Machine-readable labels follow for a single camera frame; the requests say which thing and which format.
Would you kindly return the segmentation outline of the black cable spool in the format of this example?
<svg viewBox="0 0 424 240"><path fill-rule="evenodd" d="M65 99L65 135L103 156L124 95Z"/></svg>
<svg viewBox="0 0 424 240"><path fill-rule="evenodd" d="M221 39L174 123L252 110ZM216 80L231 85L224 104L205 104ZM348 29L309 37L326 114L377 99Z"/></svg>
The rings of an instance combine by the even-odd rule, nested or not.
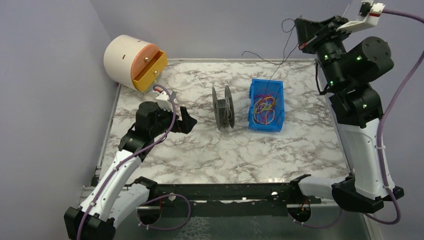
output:
<svg viewBox="0 0 424 240"><path fill-rule="evenodd" d="M224 98L218 99L216 90L212 87L212 105L217 129L235 126L234 103L230 88L225 86Z"/></svg>

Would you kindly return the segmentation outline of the blue plastic bin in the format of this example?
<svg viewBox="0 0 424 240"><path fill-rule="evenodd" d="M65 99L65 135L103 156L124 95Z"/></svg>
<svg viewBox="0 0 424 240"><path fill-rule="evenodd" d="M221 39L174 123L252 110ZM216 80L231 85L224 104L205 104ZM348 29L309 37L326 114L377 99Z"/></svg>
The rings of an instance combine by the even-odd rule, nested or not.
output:
<svg viewBox="0 0 424 240"><path fill-rule="evenodd" d="M285 121L283 82L253 78L249 99L248 128L260 132L280 132Z"/></svg>

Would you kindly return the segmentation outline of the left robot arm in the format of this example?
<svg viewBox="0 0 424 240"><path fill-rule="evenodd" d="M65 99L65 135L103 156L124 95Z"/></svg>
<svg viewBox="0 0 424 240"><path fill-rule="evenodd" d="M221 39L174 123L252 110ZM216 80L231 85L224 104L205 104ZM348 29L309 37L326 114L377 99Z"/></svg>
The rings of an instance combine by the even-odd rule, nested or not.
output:
<svg viewBox="0 0 424 240"><path fill-rule="evenodd" d="M71 240L112 240L120 223L136 208L147 202L150 190L140 184L122 190L133 172L154 146L170 132L188 134L197 124L187 108L180 107L182 119L175 112L161 108L157 102L142 102L135 123L121 138L114 160L91 194L77 207L64 214L67 235Z"/></svg>

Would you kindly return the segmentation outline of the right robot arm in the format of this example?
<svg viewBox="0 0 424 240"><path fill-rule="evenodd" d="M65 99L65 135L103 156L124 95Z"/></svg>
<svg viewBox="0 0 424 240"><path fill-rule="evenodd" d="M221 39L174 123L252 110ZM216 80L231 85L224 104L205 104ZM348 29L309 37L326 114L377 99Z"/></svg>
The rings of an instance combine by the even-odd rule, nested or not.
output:
<svg viewBox="0 0 424 240"><path fill-rule="evenodd" d="M394 62L388 43L376 36L346 51L343 41L349 33L339 28L347 22L336 15L324 21L297 18L294 26L299 49L317 57L326 80L323 93L329 94L354 167L353 175L331 181L328 197L345 211L372 214L390 200L390 190L396 198L404 195L391 179L386 161L379 159L377 130L384 113L380 95L370 85Z"/></svg>

